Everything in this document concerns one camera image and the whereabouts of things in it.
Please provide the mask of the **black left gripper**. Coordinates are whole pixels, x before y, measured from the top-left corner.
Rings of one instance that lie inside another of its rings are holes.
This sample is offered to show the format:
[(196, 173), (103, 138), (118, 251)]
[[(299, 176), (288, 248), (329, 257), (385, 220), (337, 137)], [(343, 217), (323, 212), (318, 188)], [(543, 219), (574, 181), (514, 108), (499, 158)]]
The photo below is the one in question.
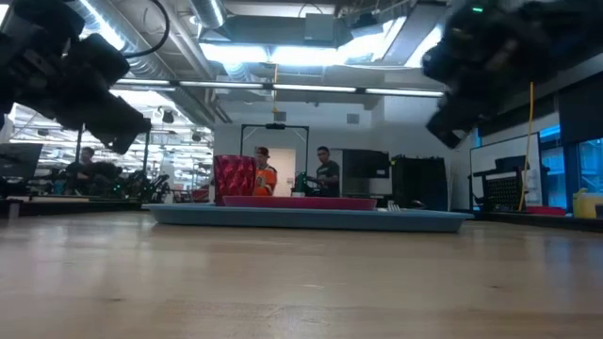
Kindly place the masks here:
[(123, 54), (98, 34), (74, 45), (48, 83), (41, 114), (60, 124), (85, 125), (107, 149), (125, 154), (151, 123), (110, 88), (129, 72)]

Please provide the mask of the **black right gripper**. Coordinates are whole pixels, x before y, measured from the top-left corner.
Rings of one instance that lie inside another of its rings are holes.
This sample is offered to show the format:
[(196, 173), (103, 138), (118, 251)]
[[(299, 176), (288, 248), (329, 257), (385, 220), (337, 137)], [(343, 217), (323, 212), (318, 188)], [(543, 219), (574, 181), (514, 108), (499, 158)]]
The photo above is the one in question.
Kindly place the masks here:
[(559, 0), (528, 1), (505, 8), (499, 0), (468, 0), (442, 29), (441, 40), (422, 57), (423, 73), (447, 87), (427, 130), (456, 149), (523, 82), (555, 76), (553, 51)]

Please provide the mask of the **red faceted plastic cup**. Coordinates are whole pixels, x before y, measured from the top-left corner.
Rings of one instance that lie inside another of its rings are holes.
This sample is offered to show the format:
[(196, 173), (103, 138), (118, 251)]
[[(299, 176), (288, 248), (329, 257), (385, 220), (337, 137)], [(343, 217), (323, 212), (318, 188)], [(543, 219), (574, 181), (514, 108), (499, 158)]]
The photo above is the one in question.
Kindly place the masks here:
[(255, 158), (245, 155), (215, 155), (213, 160), (215, 204), (228, 196), (251, 196), (255, 188)]

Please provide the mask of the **pink plastic plate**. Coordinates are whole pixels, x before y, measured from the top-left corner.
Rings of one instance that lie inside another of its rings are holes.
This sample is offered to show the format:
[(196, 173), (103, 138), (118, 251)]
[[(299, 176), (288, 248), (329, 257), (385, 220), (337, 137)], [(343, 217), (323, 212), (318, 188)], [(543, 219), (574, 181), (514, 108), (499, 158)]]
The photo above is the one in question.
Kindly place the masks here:
[(353, 211), (372, 211), (377, 205), (372, 199), (269, 196), (227, 196), (223, 198), (223, 203), (228, 207)]

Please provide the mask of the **blue plastic tray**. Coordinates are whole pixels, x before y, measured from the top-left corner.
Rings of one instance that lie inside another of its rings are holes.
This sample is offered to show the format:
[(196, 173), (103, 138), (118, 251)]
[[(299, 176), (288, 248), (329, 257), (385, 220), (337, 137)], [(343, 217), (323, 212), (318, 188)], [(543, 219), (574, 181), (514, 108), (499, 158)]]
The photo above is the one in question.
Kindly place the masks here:
[(158, 223), (189, 226), (287, 228), (340, 231), (457, 233), (467, 213), (402, 209), (354, 211), (226, 207), (212, 203), (144, 204)]

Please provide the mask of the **person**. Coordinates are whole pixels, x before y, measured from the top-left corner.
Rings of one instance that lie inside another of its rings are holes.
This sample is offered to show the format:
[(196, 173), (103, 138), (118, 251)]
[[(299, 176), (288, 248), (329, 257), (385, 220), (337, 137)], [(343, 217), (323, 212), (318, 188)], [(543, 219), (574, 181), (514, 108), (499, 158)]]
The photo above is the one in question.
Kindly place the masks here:
[(329, 198), (340, 196), (339, 165), (330, 157), (330, 150), (326, 146), (317, 148), (317, 156), (320, 162), (315, 176), (309, 176), (308, 180), (318, 185), (320, 195)]
[(277, 170), (269, 163), (269, 150), (266, 147), (255, 149), (255, 187), (254, 196), (272, 196), (277, 185)]
[(91, 147), (81, 149), (80, 160), (66, 168), (66, 193), (79, 196), (107, 196), (114, 188), (120, 169), (110, 162), (93, 160)]

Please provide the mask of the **black cabinet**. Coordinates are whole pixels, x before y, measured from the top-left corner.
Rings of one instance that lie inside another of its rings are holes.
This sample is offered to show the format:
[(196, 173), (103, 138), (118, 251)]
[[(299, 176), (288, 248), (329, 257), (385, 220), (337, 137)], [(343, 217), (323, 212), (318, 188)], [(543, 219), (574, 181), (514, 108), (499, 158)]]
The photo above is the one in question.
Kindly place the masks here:
[(392, 158), (392, 194), (400, 208), (448, 211), (448, 177), (441, 157)]

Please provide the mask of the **black perforated cart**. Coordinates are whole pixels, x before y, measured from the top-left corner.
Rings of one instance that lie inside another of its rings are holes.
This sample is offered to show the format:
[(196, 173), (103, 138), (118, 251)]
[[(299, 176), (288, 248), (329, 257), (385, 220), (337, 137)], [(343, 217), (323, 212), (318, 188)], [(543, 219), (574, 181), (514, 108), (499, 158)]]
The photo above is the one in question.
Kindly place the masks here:
[(471, 198), (481, 212), (520, 212), (525, 208), (525, 170), (530, 163), (525, 155), (495, 160), (495, 167), (471, 173)]

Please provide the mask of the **black monitor on desk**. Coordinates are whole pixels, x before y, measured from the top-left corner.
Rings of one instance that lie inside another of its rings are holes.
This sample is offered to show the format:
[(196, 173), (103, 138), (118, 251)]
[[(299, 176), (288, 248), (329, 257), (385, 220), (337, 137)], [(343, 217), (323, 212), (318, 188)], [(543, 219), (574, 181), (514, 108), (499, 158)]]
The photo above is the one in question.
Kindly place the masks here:
[(342, 172), (346, 178), (388, 179), (390, 157), (388, 152), (373, 150), (344, 150)]

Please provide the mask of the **large black monitor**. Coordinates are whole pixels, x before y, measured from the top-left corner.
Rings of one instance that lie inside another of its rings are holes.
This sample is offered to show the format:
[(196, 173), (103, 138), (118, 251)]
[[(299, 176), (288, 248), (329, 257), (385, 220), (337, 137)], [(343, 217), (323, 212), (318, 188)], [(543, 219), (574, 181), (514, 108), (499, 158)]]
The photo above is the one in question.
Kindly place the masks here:
[(27, 183), (34, 177), (42, 147), (39, 143), (0, 144), (0, 200), (27, 195)]

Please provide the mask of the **red object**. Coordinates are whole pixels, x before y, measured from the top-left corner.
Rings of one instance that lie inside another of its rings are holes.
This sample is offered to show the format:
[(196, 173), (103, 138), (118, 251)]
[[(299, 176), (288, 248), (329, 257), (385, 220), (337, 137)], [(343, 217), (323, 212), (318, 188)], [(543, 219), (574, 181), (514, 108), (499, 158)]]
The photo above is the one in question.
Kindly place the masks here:
[(566, 211), (561, 207), (554, 206), (527, 206), (525, 211), (533, 215), (564, 217)]

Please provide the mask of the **yellow container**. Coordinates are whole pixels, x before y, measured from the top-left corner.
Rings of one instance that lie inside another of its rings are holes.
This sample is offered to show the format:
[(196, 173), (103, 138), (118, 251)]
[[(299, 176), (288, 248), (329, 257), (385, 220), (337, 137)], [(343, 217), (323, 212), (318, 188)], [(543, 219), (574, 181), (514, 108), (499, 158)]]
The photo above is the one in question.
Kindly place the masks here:
[(596, 207), (603, 205), (602, 193), (589, 193), (587, 188), (581, 188), (573, 194), (573, 216), (575, 218), (597, 218)]

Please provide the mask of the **grey ceiling box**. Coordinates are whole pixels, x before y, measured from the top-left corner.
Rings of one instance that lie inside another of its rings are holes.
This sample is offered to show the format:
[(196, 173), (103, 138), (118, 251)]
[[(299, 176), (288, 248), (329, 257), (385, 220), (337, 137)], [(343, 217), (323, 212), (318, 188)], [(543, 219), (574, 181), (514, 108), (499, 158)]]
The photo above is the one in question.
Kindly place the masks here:
[(334, 16), (307, 13), (304, 17), (304, 40), (327, 43), (334, 40)]

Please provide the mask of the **black aluminium table frame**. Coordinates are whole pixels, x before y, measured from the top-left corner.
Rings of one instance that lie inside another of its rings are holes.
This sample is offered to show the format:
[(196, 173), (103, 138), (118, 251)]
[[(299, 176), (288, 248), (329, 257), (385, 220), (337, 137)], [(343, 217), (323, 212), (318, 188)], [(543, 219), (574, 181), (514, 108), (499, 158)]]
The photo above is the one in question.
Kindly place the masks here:
[[(0, 218), (73, 215), (84, 213), (138, 212), (144, 209), (139, 202), (23, 202), (20, 200), (0, 200)], [(603, 234), (603, 219), (568, 218), (541, 216), (525, 213), (488, 213), (454, 211), (467, 213), (476, 221), (495, 221), (511, 224), (537, 226), (543, 228), (583, 231)]]

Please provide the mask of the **silver round ventilation duct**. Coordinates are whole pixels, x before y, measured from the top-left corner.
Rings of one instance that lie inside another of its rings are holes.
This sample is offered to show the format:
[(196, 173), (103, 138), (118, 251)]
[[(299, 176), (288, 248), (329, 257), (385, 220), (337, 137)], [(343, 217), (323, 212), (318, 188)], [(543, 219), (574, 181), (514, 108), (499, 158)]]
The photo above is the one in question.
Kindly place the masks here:
[(223, 0), (188, 0), (199, 24), (206, 29), (223, 26), (227, 20), (227, 9)]

